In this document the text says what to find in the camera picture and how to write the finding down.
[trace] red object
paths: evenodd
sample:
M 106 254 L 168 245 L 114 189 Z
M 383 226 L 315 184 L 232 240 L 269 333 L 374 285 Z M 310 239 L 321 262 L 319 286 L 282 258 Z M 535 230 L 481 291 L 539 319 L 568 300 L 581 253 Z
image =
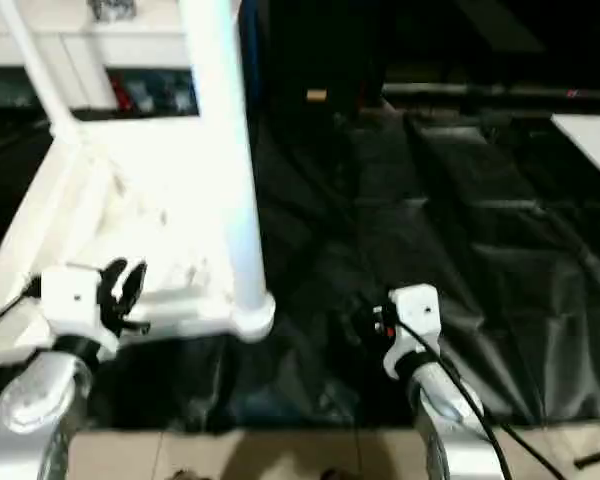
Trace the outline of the red object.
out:
M 113 87 L 113 93 L 116 96 L 120 110 L 128 112 L 129 110 L 133 109 L 133 101 L 131 100 L 131 96 L 127 93 L 124 87 L 120 85 L 120 82 L 115 78 L 112 78 L 111 86 Z

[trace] tile floor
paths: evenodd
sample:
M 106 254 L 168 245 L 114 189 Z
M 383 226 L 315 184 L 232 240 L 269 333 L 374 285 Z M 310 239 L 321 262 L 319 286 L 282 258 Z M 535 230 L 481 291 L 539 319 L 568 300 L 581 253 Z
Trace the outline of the tile floor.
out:
M 521 431 L 573 480 L 600 480 L 600 465 L 577 472 L 574 457 L 600 450 L 600 424 Z M 552 477 L 499 433 L 514 478 Z M 71 446 L 69 480 L 166 480 L 191 468 L 213 480 L 318 480 L 328 468 L 365 480 L 428 480 L 424 447 L 410 430 L 236 431 L 221 436 L 84 433 Z

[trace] white metal frame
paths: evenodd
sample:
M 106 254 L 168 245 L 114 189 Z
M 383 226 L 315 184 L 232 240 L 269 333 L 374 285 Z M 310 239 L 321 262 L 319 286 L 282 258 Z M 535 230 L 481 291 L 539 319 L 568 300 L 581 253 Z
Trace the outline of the white metal frame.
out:
M 229 0 L 180 0 L 200 118 L 88 123 L 69 112 L 16 0 L 0 6 L 54 134 L 0 247 L 0 307 L 49 265 L 104 266 L 123 256 L 149 265 L 134 314 L 154 333 L 142 341 L 266 335 L 275 302 L 265 285 Z M 0 363 L 51 337 L 23 304 L 0 324 Z

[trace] white shelf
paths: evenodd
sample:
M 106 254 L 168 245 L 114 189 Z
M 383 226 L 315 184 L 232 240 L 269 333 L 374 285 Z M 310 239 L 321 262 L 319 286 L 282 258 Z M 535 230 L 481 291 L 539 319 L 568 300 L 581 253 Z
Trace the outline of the white shelf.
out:
M 237 25 L 241 0 L 230 1 Z M 95 22 L 87 0 L 19 5 L 71 108 L 116 106 L 106 67 L 189 68 L 177 0 L 136 0 L 136 17 L 114 23 Z M 0 12 L 0 67 L 22 65 Z
M 240 0 L 231 0 L 234 23 Z M 87 0 L 20 0 L 22 14 L 37 34 L 182 33 L 177 0 L 136 0 L 137 15 L 129 21 L 95 23 Z M 0 34 L 8 34 L 0 13 Z

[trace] white surface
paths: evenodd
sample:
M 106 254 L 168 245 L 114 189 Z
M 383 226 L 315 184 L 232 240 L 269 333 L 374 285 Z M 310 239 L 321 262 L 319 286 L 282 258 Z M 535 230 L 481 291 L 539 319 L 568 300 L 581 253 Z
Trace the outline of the white surface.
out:
M 600 116 L 554 115 L 553 122 L 600 169 Z

